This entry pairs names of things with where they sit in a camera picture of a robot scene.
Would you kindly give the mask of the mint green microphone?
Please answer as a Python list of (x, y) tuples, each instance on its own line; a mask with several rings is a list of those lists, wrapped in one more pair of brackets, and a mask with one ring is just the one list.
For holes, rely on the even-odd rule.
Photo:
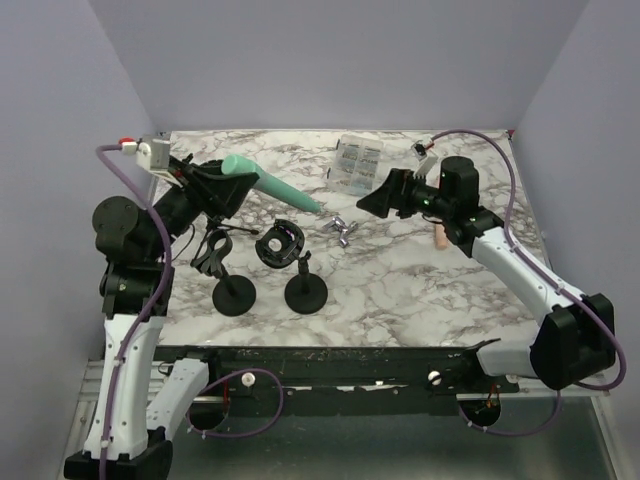
[(306, 193), (265, 172), (254, 161), (236, 154), (228, 155), (221, 164), (224, 175), (257, 174), (254, 188), (292, 207), (309, 213), (318, 213), (320, 205)]

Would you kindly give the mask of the peach pink microphone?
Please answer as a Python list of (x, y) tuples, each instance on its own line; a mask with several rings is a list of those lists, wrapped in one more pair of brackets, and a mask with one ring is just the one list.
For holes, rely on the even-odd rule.
[(449, 246), (449, 240), (442, 225), (436, 225), (434, 228), (434, 244), (438, 250), (445, 250)]

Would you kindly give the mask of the black clip round base stand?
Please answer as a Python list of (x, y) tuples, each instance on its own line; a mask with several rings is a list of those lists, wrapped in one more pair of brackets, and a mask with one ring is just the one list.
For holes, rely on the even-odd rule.
[(233, 248), (233, 242), (225, 230), (213, 229), (203, 239), (205, 250), (199, 247), (190, 266), (199, 273), (215, 278), (218, 283), (212, 291), (215, 309), (227, 317), (247, 313), (255, 303), (256, 288), (252, 281), (242, 275), (230, 275), (223, 260)]

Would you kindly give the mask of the black tripod microphone stand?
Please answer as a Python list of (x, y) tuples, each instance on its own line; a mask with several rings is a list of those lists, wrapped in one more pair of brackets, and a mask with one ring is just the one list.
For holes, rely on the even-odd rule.
[(245, 228), (241, 226), (234, 226), (228, 223), (224, 223), (225, 218), (220, 215), (218, 216), (205, 215), (205, 218), (206, 218), (206, 227), (205, 227), (204, 238), (210, 237), (216, 231), (225, 231), (225, 232), (240, 231), (252, 236), (260, 234), (260, 231), (258, 229)]

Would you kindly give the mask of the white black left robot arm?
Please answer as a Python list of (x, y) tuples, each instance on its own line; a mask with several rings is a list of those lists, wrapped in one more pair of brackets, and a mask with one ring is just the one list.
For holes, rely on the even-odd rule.
[(257, 183), (256, 173), (224, 175), (171, 159), (175, 184), (148, 209), (123, 196), (94, 210), (96, 248), (107, 260), (100, 283), (105, 354), (99, 398), (82, 449), (64, 463), (67, 479), (165, 479), (173, 437), (196, 395), (214, 393), (220, 368), (183, 358), (156, 396), (153, 361), (174, 277), (171, 246), (194, 220), (231, 218)]

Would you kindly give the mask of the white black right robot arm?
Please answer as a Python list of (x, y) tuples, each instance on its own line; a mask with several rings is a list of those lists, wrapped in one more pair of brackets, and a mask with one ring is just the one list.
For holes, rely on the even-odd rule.
[(451, 244), (492, 272), (527, 307), (538, 325), (529, 340), (489, 340), (460, 367), (460, 379), (480, 392), (496, 376), (537, 378), (561, 390), (613, 366), (614, 309), (602, 294), (586, 295), (527, 254), (495, 213), (481, 206), (479, 173), (472, 160), (454, 156), (440, 166), (431, 187), (413, 171), (393, 168), (381, 186), (357, 201), (379, 218), (394, 212), (441, 221)]

